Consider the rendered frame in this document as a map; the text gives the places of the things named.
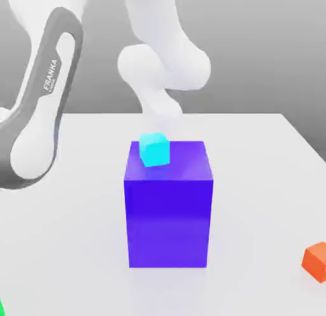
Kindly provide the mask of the small orange cube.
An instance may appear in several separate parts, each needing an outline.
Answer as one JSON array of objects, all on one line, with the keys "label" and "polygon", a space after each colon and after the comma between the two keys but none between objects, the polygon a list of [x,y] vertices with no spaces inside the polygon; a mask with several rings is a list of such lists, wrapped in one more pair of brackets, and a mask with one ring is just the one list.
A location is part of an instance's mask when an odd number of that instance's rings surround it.
[{"label": "small orange cube", "polygon": [[319,242],[306,248],[301,266],[317,282],[326,282],[326,242]]}]

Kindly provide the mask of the large purple box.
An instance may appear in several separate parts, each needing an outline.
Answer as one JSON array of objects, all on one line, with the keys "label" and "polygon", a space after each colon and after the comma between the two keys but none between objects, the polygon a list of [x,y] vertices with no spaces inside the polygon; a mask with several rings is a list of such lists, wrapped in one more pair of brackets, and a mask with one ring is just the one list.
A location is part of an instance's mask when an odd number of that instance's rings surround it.
[{"label": "large purple box", "polygon": [[145,167],[133,141],[124,176],[129,266],[204,268],[213,174],[201,141],[172,141],[170,163]]}]

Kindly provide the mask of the small cyan cube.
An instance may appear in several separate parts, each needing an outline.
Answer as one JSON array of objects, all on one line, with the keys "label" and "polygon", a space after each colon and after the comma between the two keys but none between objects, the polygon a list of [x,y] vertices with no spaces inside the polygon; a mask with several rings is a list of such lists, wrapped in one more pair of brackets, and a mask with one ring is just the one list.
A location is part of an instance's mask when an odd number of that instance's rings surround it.
[{"label": "small cyan cube", "polygon": [[163,133],[146,133],[139,137],[139,156],[146,167],[170,163],[170,142]]}]

